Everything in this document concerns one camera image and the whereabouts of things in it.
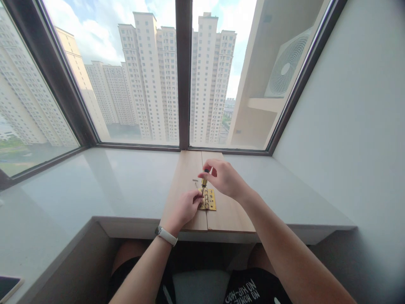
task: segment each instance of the screwdriver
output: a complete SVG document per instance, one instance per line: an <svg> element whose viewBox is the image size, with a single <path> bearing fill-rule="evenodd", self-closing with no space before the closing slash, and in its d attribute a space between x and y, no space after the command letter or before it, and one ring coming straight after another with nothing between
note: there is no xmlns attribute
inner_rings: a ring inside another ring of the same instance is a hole
<svg viewBox="0 0 405 304"><path fill-rule="evenodd" d="M209 169L205 169L204 170L205 173L210 173ZM204 195L204 188L207 186L207 179L201 179L201 186L202 186L202 191L201 191L201 195Z"/></svg>

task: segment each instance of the sky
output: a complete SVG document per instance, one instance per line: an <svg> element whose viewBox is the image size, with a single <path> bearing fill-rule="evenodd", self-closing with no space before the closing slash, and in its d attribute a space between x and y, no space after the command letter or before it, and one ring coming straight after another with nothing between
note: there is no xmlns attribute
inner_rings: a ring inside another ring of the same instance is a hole
<svg viewBox="0 0 405 304"><path fill-rule="evenodd" d="M118 23L135 26L132 12L150 12L157 26L176 27L175 0L44 0L52 23L73 34L85 64L99 60L112 65L124 61ZM194 0L193 28L198 16L217 16L217 32L237 33L227 98L236 98L256 0Z"/></svg>

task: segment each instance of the person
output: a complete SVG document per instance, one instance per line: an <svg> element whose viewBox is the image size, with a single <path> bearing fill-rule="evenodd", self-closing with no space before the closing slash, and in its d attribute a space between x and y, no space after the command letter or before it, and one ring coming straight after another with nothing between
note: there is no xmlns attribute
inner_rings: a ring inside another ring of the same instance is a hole
<svg viewBox="0 0 405 304"><path fill-rule="evenodd" d="M231 164L209 159L203 166L205 169L212 172L202 172L198 177L206 178L243 207L262 242L249 258L254 268L232 273L224 303L355 303ZM161 226L177 237L194 217L201 201L198 190L183 193ZM139 243L124 244L113 265L110 304L174 303L173 282L165 270L171 249L172 245L161 237L156 237L147 249Z"/></svg>

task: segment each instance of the gray cushion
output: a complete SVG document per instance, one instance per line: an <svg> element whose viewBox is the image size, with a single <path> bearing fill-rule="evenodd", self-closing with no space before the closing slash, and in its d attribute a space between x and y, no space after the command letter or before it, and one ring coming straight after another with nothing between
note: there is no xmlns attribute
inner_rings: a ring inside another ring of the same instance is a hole
<svg viewBox="0 0 405 304"><path fill-rule="evenodd" d="M224 302L230 275L222 270L199 270L173 276L176 302L218 303Z"/></svg>

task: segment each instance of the hand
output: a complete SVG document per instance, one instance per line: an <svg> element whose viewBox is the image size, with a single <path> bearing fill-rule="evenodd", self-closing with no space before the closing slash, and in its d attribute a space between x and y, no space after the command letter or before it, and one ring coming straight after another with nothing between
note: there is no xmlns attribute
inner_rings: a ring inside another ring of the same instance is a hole
<svg viewBox="0 0 405 304"><path fill-rule="evenodd" d="M230 163L224 160L208 159L202 169L211 171L211 168L211 174L203 172L198 177L206 178L221 193L234 200L240 201L251 189Z"/></svg>
<svg viewBox="0 0 405 304"><path fill-rule="evenodd" d="M177 237L182 227L195 216L199 204L203 201L201 192L190 190L180 195L178 203L171 209L167 221L161 224L170 234Z"/></svg>

